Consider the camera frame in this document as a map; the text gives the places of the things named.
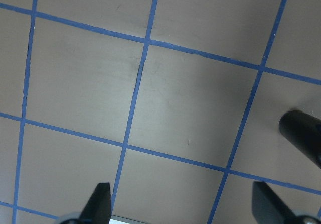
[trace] floor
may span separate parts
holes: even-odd
[[[0,220],[52,224],[110,182],[144,223],[256,223],[253,181],[321,216],[278,132],[321,118],[320,0],[0,0]]]

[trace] metal bolt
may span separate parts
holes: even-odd
[[[306,217],[303,219],[304,224],[316,224],[316,221],[310,217]]]

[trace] tiled floor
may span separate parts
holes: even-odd
[[[321,215],[278,132],[321,118],[320,0],[0,0],[0,222],[52,224],[110,182],[113,215],[255,224],[251,185]]]

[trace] black cylinder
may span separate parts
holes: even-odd
[[[321,120],[293,110],[279,122],[281,134],[321,168]]]

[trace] black object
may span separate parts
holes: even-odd
[[[69,219],[61,224],[108,224],[111,218],[109,183],[99,183],[78,219]]]
[[[281,134],[321,168],[321,120],[293,110],[279,122]]]
[[[296,216],[265,182],[255,181],[252,193],[252,213],[258,224],[321,224],[312,216]]]

